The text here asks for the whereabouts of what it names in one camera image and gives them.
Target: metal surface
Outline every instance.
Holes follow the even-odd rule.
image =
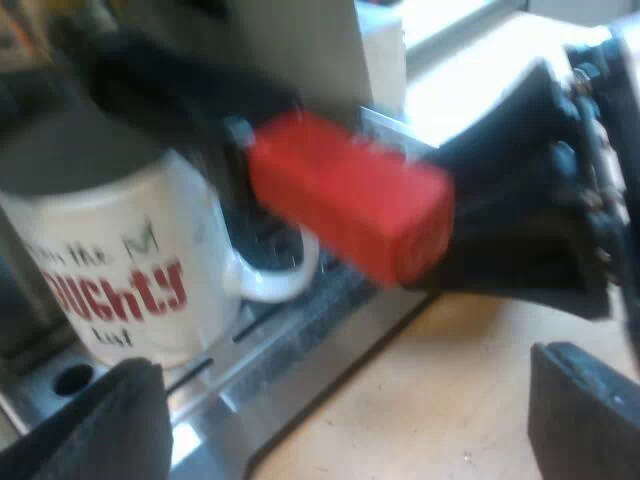
[[[226,218],[234,245],[252,263],[288,268],[299,261],[299,236],[277,220]],[[281,305],[246,303],[223,340],[164,372],[174,425],[172,478],[243,478],[280,434],[426,299],[422,292],[378,290],[323,252],[307,293]],[[79,343],[64,348],[69,334],[62,329],[0,368],[0,406],[21,434],[86,386],[77,379],[71,394],[56,393],[61,375],[88,365],[90,384],[107,371]],[[55,348],[63,349],[25,368]]]

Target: red block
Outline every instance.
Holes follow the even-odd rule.
[[[256,131],[248,158],[267,209],[383,285],[410,283],[447,249],[453,187],[436,167],[407,165],[398,152],[298,111]]]

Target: wooden surface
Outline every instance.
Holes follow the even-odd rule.
[[[516,14],[411,79],[407,110],[439,144],[537,56],[560,77],[581,27]],[[621,322],[472,295],[440,299],[290,434],[254,479],[539,479],[526,435],[529,350],[568,340],[633,376]]]
[[[539,479],[529,349],[568,340],[634,377],[620,321],[450,295],[416,318],[258,467],[259,480]]]

